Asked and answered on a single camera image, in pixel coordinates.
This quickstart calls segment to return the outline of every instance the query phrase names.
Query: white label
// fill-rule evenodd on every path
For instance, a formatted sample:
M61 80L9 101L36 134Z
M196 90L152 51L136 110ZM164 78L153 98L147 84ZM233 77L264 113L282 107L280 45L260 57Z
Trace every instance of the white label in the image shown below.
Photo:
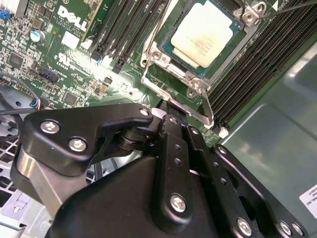
M74 25L79 28L80 30L82 30L83 32L86 32L87 31L87 21L83 21L82 24L80 24L81 22L81 18L80 17L77 17L75 16L75 14L73 12L69 12L67 10L66 7L64 6L59 6L59 9L58 9L58 15L63 17L63 18L66 18L67 21L69 21L70 23L74 23Z
M66 31L61 43L75 50L78 46L79 38Z
M317 219L317 185L302 194L299 199Z

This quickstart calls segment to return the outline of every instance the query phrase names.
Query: chip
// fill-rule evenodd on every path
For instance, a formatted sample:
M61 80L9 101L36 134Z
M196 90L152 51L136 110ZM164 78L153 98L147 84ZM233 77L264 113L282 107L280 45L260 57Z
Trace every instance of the chip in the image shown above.
M14 68L21 68L22 64L23 64L23 58L18 56L15 53L12 53L10 55L9 58L9 62L8 62L12 67Z
M41 29L42 29L42 26L43 26L43 22L42 22L41 20L35 18L35 19L33 20L32 26L33 26L35 29L37 29L37 30L41 30Z
M50 10L47 10L44 14L44 17L46 17L47 19L50 19L53 15L53 12Z
M99 87L100 92L105 93L108 90L108 86L105 84L100 85Z
M46 12L46 7L41 6L41 7L40 7L40 10L39 10L39 15L44 16L45 12Z
M77 101L77 97L70 92L67 92L64 98L64 102L68 105L74 106Z
M210 1L196 3L171 39L173 53L193 68L207 68L232 38L231 24Z

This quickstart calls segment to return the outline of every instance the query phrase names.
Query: screw hole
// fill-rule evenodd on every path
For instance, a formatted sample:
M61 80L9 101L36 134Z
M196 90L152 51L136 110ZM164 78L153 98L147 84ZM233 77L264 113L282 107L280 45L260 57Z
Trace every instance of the screw hole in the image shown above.
M224 178L221 178L220 181L223 183L223 185L227 185L227 180L225 180Z
M176 149L176 150L181 150L181 148L180 148L179 145L175 145L175 149Z
M259 6L258 6L258 11L263 11L264 10L264 5L263 4L260 4Z
M182 161L178 158L175 158L174 163L178 166L180 166L182 164Z

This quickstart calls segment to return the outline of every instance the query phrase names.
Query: black plastic bracket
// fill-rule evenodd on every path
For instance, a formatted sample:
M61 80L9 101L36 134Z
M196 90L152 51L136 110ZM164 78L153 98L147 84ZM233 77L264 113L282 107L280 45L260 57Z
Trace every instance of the black plastic bracket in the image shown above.
M181 232L193 217L187 143L180 119L166 115L159 128L158 159L152 195L152 218L163 231Z
M250 237L252 232L245 234L238 227L238 219L243 219L249 225L248 230L255 231L220 157L209 152L197 129L187 126L186 132L191 143L190 156L197 158L193 164L201 175L211 213L217 217L215 224L220 237Z
M223 145L212 149L223 161L223 166L234 181L234 186L249 217L264 237L289 237L281 227L288 224L291 237L309 237L304 226L247 170L246 167ZM300 235L292 224L301 228Z
M139 104L120 104L92 108L43 111L28 115L21 132L24 151L65 176L78 176L89 167L94 156L104 156L113 136L123 127L148 126L152 114ZM45 133L41 124L58 124L57 133ZM73 151L69 141L79 138L87 144L84 151ZM104 139L96 154L96 144Z

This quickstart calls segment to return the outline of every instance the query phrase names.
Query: label sticker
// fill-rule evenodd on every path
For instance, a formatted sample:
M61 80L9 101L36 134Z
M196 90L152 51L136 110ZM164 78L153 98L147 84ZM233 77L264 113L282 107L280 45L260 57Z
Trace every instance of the label sticker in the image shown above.
M317 185L303 193L299 199L317 219Z
M75 50L78 46L79 38L66 31L61 43Z

